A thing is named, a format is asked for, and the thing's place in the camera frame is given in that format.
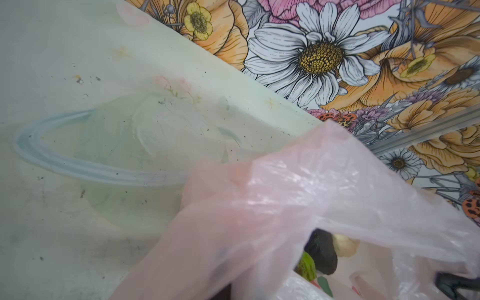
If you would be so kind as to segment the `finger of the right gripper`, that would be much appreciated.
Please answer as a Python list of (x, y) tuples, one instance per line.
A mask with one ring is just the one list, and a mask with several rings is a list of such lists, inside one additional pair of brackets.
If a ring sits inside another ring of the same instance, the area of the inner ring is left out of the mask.
[(468, 297), (461, 294), (461, 290), (467, 292), (480, 292), (480, 279), (469, 279), (450, 273), (438, 272), (435, 279), (435, 286), (450, 300), (468, 300)]

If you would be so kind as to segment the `pink plastic bag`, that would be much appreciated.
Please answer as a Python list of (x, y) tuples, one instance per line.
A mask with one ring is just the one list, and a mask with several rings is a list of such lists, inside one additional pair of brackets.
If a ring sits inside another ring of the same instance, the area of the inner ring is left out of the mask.
[(283, 150), (197, 165), (181, 210), (114, 300), (298, 300), (325, 293), (294, 268), (315, 229), (382, 247), (390, 300), (441, 300), (437, 273), (480, 275), (480, 230), (328, 121)]

